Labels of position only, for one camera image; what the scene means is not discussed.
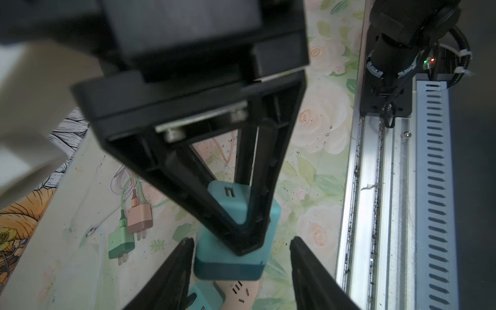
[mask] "teal cube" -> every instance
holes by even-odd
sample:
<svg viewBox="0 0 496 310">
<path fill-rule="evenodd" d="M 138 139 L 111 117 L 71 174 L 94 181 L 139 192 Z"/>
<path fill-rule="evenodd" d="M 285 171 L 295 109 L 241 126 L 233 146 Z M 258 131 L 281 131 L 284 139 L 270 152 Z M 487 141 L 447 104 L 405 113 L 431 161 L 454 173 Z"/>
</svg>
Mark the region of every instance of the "teal cube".
<svg viewBox="0 0 496 310">
<path fill-rule="evenodd" d="M 189 289 L 188 296 L 195 293 L 196 299 L 188 307 L 189 310 L 219 310 L 222 306 L 222 297 L 210 281 L 200 281 Z"/>
<path fill-rule="evenodd" d="M 237 224 L 247 218 L 250 186 L 223 181 L 212 181 L 208 186 L 210 194 L 219 202 Z M 270 223 L 263 246 L 243 256 L 237 256 L 201 225 L 196 235 L 196 256 L 194 274 L 204 280 L 256 281 L 262 277 L 272 249 L 281 207 L 272 200 Z"/>
</svg>

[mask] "dark background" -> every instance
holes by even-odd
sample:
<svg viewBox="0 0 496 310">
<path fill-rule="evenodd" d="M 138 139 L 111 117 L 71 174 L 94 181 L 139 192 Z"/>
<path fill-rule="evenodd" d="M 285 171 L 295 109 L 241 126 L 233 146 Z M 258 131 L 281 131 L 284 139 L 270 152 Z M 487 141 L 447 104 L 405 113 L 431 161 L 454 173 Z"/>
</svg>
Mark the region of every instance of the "dark background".
<svg viewBox="0 0 496 310">
<path fill-rule="evenodd" d="M 476 74 L 449 92 L 460 308 L 496 309 L 496 2 L 460 7 Z"/>
</svg>

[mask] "zip tie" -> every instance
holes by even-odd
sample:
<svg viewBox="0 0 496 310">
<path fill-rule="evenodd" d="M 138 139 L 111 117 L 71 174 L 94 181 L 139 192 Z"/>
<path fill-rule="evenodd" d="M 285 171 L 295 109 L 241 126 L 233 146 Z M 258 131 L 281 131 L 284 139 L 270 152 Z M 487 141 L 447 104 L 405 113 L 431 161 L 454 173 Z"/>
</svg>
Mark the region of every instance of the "zip tie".
<svg viewBox="0 0 496 310">
<path fill-rule="evenodd" d="M 472 51 L 469 51 L 468 49 L 464 49 L 460 51 L 460 57 L 470 55 L 470 60 L 472 60 Z"/>
<path fill-rule="evenodd" d="M 463 73 L 463 74 L 466 74 L 468 76 L 472 76 L 475 74 L 472 71 L 470 71 L 469 69 L 466 69 L 465 67 L 462 67 L 462 66 L 456 67 L 455 70 L 453 71 L 453 73 Z"/>
</svg>

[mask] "green power adapter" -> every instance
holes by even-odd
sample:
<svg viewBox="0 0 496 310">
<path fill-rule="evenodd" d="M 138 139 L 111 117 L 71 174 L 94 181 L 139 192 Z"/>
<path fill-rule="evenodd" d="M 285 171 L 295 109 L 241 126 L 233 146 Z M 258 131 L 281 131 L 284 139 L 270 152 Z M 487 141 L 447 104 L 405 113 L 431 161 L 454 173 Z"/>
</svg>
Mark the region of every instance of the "green power adapter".
<svg viewBox="0 0 496 310">
<path fill-rule="evenodd" d="M 134 237 L 127 232 L 127 219 L 121 210 L 119 228 L 109 235 L 109 259 L 117 258 L 119 265 L 127 261 L 127 254 L 134 250 Z"/>
</svg>

